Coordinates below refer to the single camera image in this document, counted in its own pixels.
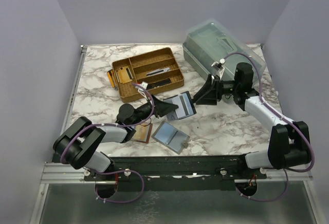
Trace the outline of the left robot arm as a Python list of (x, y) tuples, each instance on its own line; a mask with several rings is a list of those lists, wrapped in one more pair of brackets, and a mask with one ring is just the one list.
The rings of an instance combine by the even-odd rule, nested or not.
[(97, 151), (98, 146), (108, 142), (127, 142), (134, 136), (136, 126), (151, 116), (163, 117), (176, 109), (178, 105), (151, 95), (151, 100), (138, 108), (128, 103), (121, 105), (115, 124), (93, 124), (82, 116), (54, 142), (53, 150), (60, 156), (62, 164), (70, 164), (76, 170), (88, 167), (102, 180), (109, 180), (114, 174), (112, 161)]

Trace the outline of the silver card with stripe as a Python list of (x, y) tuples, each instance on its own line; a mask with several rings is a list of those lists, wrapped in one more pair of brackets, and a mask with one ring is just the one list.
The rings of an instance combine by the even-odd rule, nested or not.
[(160, 72), (167, 72), (167, 71), (169, 71), (169, 70), (170, 70), (169, 67), (159, 69)]

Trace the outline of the black card holder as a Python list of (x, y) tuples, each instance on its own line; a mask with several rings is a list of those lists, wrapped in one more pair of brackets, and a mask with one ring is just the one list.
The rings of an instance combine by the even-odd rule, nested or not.
[(189, 91), (166, 98), (163, 101), (178, 106), (176, 110), (166, 115), (169, 121), (185, 119), (196, 114), (196, 109)]

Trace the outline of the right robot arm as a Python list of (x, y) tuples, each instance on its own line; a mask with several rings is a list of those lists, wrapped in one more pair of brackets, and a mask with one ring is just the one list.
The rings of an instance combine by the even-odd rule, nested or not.
[(253, 69), (249, 63), (236, 66), (234, 79), (222, 81), (220, 77), (208, 75), (203, 87), (194, 95), (196, 105), (216, 105), (222, 96), (232, 95), (237, 106), (256, 118), (269, 132), (268, 149), (243, 154), (239, 157), (236, 172), (244, 179), (255, 173), (255, 169), (288, 169), (308, 164), (312, 160), (306, 144), (308, 126), (286, 117), (280, 118), (260, 100), (260, 94), (252, 86)]

